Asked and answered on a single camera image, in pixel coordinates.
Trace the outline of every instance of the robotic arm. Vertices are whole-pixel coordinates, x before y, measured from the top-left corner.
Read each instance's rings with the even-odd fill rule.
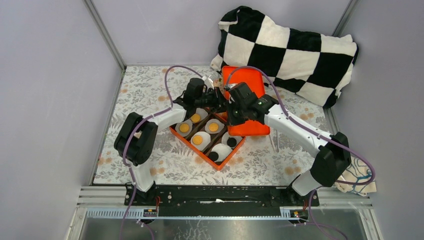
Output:
[[[150,166],[146,161],[152,153],[157,132],[187,120],[196,112],[196,108],[209,107],[215,113],[227,111],[230,126],[243,124],[247,120],[258,121],[294,139],[314,157],[311,169],[298,176],[286,189],[292,201],[320,186],[331,187],[351,164],[349,152],[319,138],[325,136],[348,147],[349,143],[344,134],[338,132],[331,135],[320,131],[288,113],[306,128],[319,133],[318,137],[314,136],[289,120],[276,99],[267,94],[258,98],[246,83],[242,82],[227,89],[230,94],[230,99],[227,101],[218,87],[211,88],[208,79],[205,80],[206,84],[203,79],[192,78],[183,94],[173,101],[171,110],[145,121],[137,129],[137,132],[141,133],[140,137],[131,139],[126,158],[131,162],[137,187],[142,192],[147,192],[154,185]],[[123,155],[133,129],[142,120],[143,116],[135,112],[128,115],[114,143],[114,148],[118,150],[120,156]]]

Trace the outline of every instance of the orange lid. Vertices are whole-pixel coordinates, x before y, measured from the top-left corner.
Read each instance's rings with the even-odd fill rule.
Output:
[[[236,69],[235,66],[224,66],[222,68],[224,84],[227,82],[228,76],[234,69]],[[238,84],[242,82],[245,82],[249,86],[250,90],[252,90],[252,92],[254,92],[258,98],[265,94],[262,74],[259,71],[251,68],[243,68],[237,70],[229,80],[230,84]],[[230,98],[230,94],[227,91],[225,92],[225,98]],[[258,121],[248,120],[245,123],[237,126],[228,126],[228,133],[231,136],[269,135],[270,127]]]

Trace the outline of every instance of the reflective floor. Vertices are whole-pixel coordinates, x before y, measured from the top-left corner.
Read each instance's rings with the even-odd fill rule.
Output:
[[[359,214],[353,210],[314,210],[318,223],[340,229],[349,240],[366,239]],[[149,226],[156,240],[296,240],[328,239],[316,226],[290,226],[285,220],[163,220],[157,219]],[[120,219],[87,218],[81,234],[82,240],[119,239]],[[331,231],[337,239],[343,239]],[[124,240],[150,240],[151,234],[135,220],[125,221]]]

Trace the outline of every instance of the floral pattern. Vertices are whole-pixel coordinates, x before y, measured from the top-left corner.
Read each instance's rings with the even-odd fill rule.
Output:
[[[192,66],[203,76],[216,72],[209,66]],[[114,149],[114,141],[127,115],[137,112],[149,115],[170,105],[165,91],[164,75],[167,66],[129,66],[116,106],[111,117],[104,147],[98,160],[94,184],[124,184],[130,181],[128,168]],[[174,68],[168,75],[168,86],[175,98],[195,75],[182,68]],[[275,96],[271,87],[267,94]],[[287,109],[309,124],[328,131],[323,109],[285,89],[278,94]],[[228,164],[217,171],[179,141],[167,128],[158,132],[151,162],[150,174],[157,184],[177,185],[288,185],[297,175],[308,170],[314,159],[293,140],[273,130],[274,143],[278,137],[279,152],[273,150],[268,136],[247,137],[245,143]]]

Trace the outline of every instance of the orange box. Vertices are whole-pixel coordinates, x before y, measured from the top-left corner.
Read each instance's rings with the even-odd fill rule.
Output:
[[[211,119],[211,115],[212,114],[209,114],[206,118]],[[227,121],[225,119],[223,119],[221,116],[219,116],[218,114],[213,114],[213,116],[214,116],[214,118],[223,122],[225,124],[225,127],[227,126]],[[206,156],[203,152],[201,152],[199,149],[197,149],[195,146],[193,146],[188,140],[186,140],[183,136],[181,136],[177,131],[175,131],[174,126],[170,126],[169,129],[171,130],[172,134],[174,134],[179,140],[181,140],[181,142],[183,142],[185,145],[187,145],[189,148],[191,148],[197,155],[199,155],[203,160],[205,160],[208,164],[210,164],[214,169],[216,169],[218,171],[223,169],[223,167],[230,161],[230,159],[233,157],[233,155],[237,152],[237,150],[239,150],[239,148],[243,145],[243,143],[246,140],[246,138],[243,137],[243,139],[232,150],[232,152],[224,159],[224,161],[222,161],[222,163],[220,165],[218,165],[214,161],[210,160],[209,157]]]
[[[236,69],[235,66],[224,66],[222,68],[224,83],[227,82],[228,76],[234,69]],[[229,84],[239,84],[242,82],[245,82],[258,98],[265,94],[264,81],[259,71],[251,68],[243,68],[237,70],[229,80]],[[225,92],[225,98],[227,100],[230,98],[230,94],[227,91]],[[237,126],[228,126],[230,136],[263,136],[269,135],[270,132],[269,126],[253,120],[247,120],[245,123]]]

